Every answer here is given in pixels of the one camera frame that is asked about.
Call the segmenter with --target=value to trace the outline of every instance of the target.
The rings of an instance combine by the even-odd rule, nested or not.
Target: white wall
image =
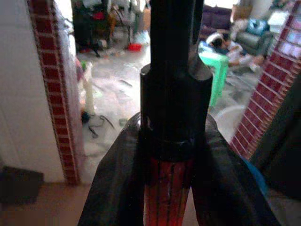
[[[273,0],[253,0],[252,18],[261,18],[266,14]]]
[[[25,0],[0,2],[0,155],[5,165],[63,181]]]

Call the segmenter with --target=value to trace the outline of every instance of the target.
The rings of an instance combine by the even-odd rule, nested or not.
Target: dark purple couch
[[[230,31],[232,9],[204,5],[200,38],[205,40],[217,30]]]

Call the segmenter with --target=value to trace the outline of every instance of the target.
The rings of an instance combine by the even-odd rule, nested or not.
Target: window
[[[232,8],[234,4],[237,4],[239,0],[205,0],[205,5],[211,7],[218,6],[222,8]]]

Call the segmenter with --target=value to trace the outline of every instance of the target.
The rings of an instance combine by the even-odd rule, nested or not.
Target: green plastic stool
[[[215,106],[217,98],[222,95],[222,89],[224,88],[227,76],[229,59],[227,56],[207,51],[199,53],[199,57],[204,64],[215,68],[209,104],[210,106]]]

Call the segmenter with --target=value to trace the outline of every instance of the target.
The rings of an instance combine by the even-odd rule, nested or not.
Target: sofa
[[[206,38],[214,33],[229,33],[231,27],[231,13],[232,9],[211,7],[204,5],[203,17],[200,28],[200,39],[206,40]]]
[[[238,32],[235,42],[252,55],[266,55],[273,39],[265,20],[249,19],[247,29]]]

